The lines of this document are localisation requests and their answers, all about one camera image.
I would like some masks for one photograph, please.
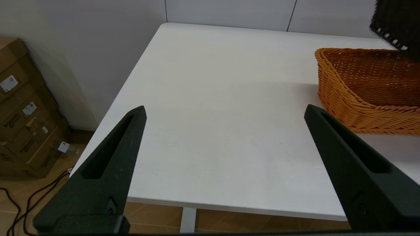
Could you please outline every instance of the black object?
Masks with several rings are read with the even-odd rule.
[[[21,208],[20,208],[20,206],[12,199],[12,197],[10,196],[10,194],[9,194],[9,191],[6,189],[6,188],[0,188],[0,190],[4,190],[4,192],[6,192],[6,196],[7,196],[7,198],[10,200],[10,202],[13,204],[13,205],[15,205],[15,207],[18,209],[18,213],[16,214],[16,216],[15,216],[15,219],[13,220],[13,223],[12,223],[12,228],[10,228],[8,231],[7,231],[7,236],[9,236],[9,232],[11,231],[12,232],[12,236],[15,236],[15,228],[14,228],[14,225],[15,225],[15,223],[17,222],[17,219],[18,219],[18,217],[19,217],[19,215],[20,215],[20,213],[21,213]]]
[[[61,179],[63,179],[64,177],[66,177],[66,176],[68,176],[68,175],[70,175],[70,171],[68,171],[68,170],[66,170],[66,171],[64,171],[60,176],[58,176],[57,177],[57,179],[56,180],[54,180],[53,182],[51,182],[50,184],[48,184],[47,186],[45,186],[45,187],[43,187],[43,188],[40,188],[40,189],[38,189],[37,191],[35,191],[34,193],[32,193],[31,194],[31,196],[29,196],[29,198],[28,198],[28,202],[26,203],[26,212],[25,212],[25,214],[23,214],[21,217],[19,217],[19,219],[16,221],[16,222],[14,222],[13,223],[13,225],[12,225],[12,228],[14,228],[15,227],[15,225],[17,224],[17,222],[22,218],[22,217],[24,217],[24,222],[23,222],[23,230],[24,230],[24,233],[26,234],[26,235],[29,235],[29,236],[36,236],[35,234],[33,234],[33,233],[29,233],[28,232],[28,230],[26,229],[26,218],[27,218],[27,216],[28,216],[28,214],[29,214],[29,212],[30,211],[32,211],[38,204],[39,204],[39,202],[42,200],[42,199],[44,199],[45,198],[45,196],[47,196],[56,186],[57,186],[57,184],[60,182],[60,180]],[[37,193],[39,193],[39,192],[41,192],[41,191],[43,191],[44,189],[47,189],[47,188],[49,188],[50,186],[52,185],[52,187],[50,188],[50,189],[48,189],[31,207],[29,207],[30,206],[30,203],[31,203],[31,199],[37,194]]]
[[[419,11],[418,0],[377,0],[370,29],[407,57],[420,62]]]
[[[420,229],[420,186],[325,110],[305,120],[353,230]]]
[[[123,211],[145,124],[143,106],[121,119],[36,215],[38,234],[128,233]]]

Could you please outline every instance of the white wall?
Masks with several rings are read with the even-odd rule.
[[[39,0],[100,122],[166,22],[164,0]]]
[[[286,31],[295,0],[166,0],[168,22]]]
[[[289,31],[377,38],[369,29],[376,0],[297,0]]]
[[[57,39],[35,0],[1,0],[0,35],[24,40],[60,112],[73,128],[98,125]]]

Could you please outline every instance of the basket rim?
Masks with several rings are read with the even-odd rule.
[[[335,78],[339,81],[340,86],[342,86],[346,91],[347,94],[350,95],[352,97],[352,99],[354,99],[357,103],[358,103],[358,107],[359,109],[363,109],[365,111],[369,111],[372,109],[375,110],[389,110],[389,111],[409,111],[409,110],[415,110],[415,111],[420,111],[420,107],[419,106],[394,106],[394,105],[375,105],[375,104],[371,104],[369,102],[366,102],[365,100],[363,100],[361,97],[359,97],[355,92],[353,92],[343,81],[343,79],[340,77],[339,73],[337,72],[337,70],[333,67],[333,65],[331,64],[331,62],[326,58],[324,52],[327,51],[337,51],[337,50],[341,50],[342,52],[352,52],[352,51],[359,51],[359,52],[398,52],[398,50],[390,50],[390,49],[364,49],[364,48],[358,48],[358,49],[354,49],[354,48],[333,48],[333,47],[323,47],[320,48],[318,50],[315,51],[315,57],[317,59],[317,61],[323,61],[324,63],[327,64],[327,66],[332,70],[332,72],[334,73]]]

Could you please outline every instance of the table leg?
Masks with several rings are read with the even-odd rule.
[[[194,233],[197,208],[184,207],[182,210],[180,233]]]

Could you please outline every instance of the barcode label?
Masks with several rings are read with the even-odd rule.
[[[30,116],[35,110],[37,106],[35,106],[34,102],[30,102],[22,111],[26,115],[26,117]]]
[[[58,147],[58,150],[60,152],[66,153],[68,150],[68,147],[70,147],[70,144],[66,143],[66,142],[61,142],[60,146]]]
[[[0,86],[4,90],[4,92],[8,92],[12,90],[19,82],[15,79],[13,75],[7,77],[5,80],[1,81]]]

